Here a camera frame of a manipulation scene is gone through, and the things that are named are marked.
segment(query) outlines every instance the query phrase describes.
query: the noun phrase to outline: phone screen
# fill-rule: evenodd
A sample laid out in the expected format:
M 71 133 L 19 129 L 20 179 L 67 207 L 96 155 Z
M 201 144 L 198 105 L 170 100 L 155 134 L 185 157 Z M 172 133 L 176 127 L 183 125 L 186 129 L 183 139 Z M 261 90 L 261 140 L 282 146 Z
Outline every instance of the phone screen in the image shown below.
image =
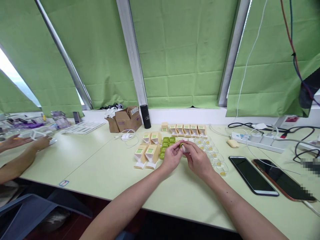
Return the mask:
M 263 162 L 277 167 L 271 161 L 262 159 Z M 254 162 L 267 174 L 269 177 L 276 182 L 276 184 L 282 188 L 290 197 L 297 200 L 309 200 L 315 201 L 316 199 L 304 190 L 296 181 L 285 174 L 281 169 L 271 167 L 255 159 Z
M 276 190 L 274 190 L 267 180 L 245 157 L 229 157 L 229 159 L 251 189 L 255 191 L 276 192 Z

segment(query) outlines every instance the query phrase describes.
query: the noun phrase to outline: black thermos bottle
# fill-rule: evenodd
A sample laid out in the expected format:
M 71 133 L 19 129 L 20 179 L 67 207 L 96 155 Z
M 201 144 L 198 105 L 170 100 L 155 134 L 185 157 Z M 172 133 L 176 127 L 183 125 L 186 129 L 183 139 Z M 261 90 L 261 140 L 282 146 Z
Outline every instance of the black thermos bottle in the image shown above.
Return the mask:
M 141 105 L 140 106 L 140 110 L 141 110 L 141 115 L 142 115 L 144 128 L 145 129 L 151 128 L 148 105 L 147 104 Z

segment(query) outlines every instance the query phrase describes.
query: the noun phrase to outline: black device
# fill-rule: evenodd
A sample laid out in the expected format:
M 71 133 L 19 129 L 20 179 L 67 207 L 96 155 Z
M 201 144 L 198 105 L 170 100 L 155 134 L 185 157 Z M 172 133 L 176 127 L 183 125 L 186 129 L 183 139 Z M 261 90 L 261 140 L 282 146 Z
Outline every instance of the black device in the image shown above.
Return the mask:
M 144 104 L 140 106 L 141 110 L 141 115 L 142 115 L 142 120 L 144 124 L 145 129 L 151 128 L 151 122 L 150 122 L 150 116 L 149 116 L 149 111 L 148 111 L 148 105 Z
M 279 196 L 279 193 L 245 157 L 230 156 L 229 159 L 254 194 Z
M 259 159 L 254 159 L 252 162 L 287 198 L 292 201 L 316 201 L 307 190 L 303 189 L 300 184 L 294 181 L 271 161 L 266 159 L 261 159 L 261 161 Z
M 76 124 L 81 123 L 82 120 L 80 118 L 79 112 L 72 112 L 72 113 L 73 113 L 74 122 Z

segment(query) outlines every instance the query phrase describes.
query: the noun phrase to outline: hand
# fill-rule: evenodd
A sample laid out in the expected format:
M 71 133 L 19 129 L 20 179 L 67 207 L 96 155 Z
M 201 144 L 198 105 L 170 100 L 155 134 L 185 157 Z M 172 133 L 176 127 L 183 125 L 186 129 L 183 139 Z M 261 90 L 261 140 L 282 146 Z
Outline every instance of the hand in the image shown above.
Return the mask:
M 175 144 L 167 147 L 163 163 L 161 168 L 165 169 L 167 174 L 170 174 L 176 167 L 179 165 L 180 159 L 182 157 L 182 148 L 180 148 L 180 143 L 183 143 L 184 140 L 180 140 Z
M 4 142 L 2 142 L 0 144 L 0 147 L 3 150 L 8 150 L 11 148 L 22 146 L 26 143 L 33 141 L 31 138 L 18 138 L 19 135 L 20 134 L 16 134 L 16 135 L 9 137 L 7 140 L 5 140 Z
M 188 141 L 185 142 L 183 146 L 190 152 L 184 153 L 184 155 L 188 159 L 189 168 L 203 181 L 216 173 L 213 170 L 207 154 L 202 151 L 195 143 Z
M 39 138 L 38 140 L 34 141 L 31 145 L 30 148 L 36 150 L 36 151 L 40 151 L 46 147 L 49 146 L 50 144 L 50 140 L 52 138 L 50 138 L 49 136 L 44 136 L 42 138 Z

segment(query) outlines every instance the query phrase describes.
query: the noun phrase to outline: phone case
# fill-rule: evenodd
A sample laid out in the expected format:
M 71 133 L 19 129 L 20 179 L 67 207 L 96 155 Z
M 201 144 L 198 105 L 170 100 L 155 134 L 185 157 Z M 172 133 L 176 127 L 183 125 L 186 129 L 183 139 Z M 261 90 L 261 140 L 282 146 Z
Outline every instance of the phone case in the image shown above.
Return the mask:
M 263 173 L 279 190 L 282 192 L 283 195 L 285 195 L 287 198 L 289 198 L 291 201 L 295 202 L 302 202 L 302 201 L 307 201 L 307 202 L 316 202 L 317 200 L 311 201 L 311 200 L 301 200 L 301 199 L 294 199 L 290 197 L 265 171 L 263 171 L 260 166 L 255 162 L 256 159 L 253 159 L 252 162 L 253 164 L 260 170 L 260 172 Z
M 233 156 L 230 156 L 229 157 L 229 160 L 230 160 L 230 162 L 232 163 L 232 165 L 235 167 L 235 169 L 237 170 L 237 172 L 240 174 L 240 176 L 242 177 L 242 179 L 246 182 L 246 184 L 248 185 L 248 187 L 251 189 L 251 191 L 254 193 L 254 194 L 256 194 L 256 195 L 261 195 L 261 196 L 271 196 L 271 197 L 278 197 L 279 196 L 279 194 L 278 195 L 272 195 L 272 194 L 261 194 L 261 193 L 257 193 L 257 192 L 255 192 L 254 191 L 254 189 L 250 186 L 250 184 L 248 183 L 248 181 L 246 180 L 246 178 L 242 175 L 242 173 L 238 170 L 238 168 L 236 167 L 236 165 L 235 165 L 235 163 L 230 159 L 231 157 L 233 157 Z

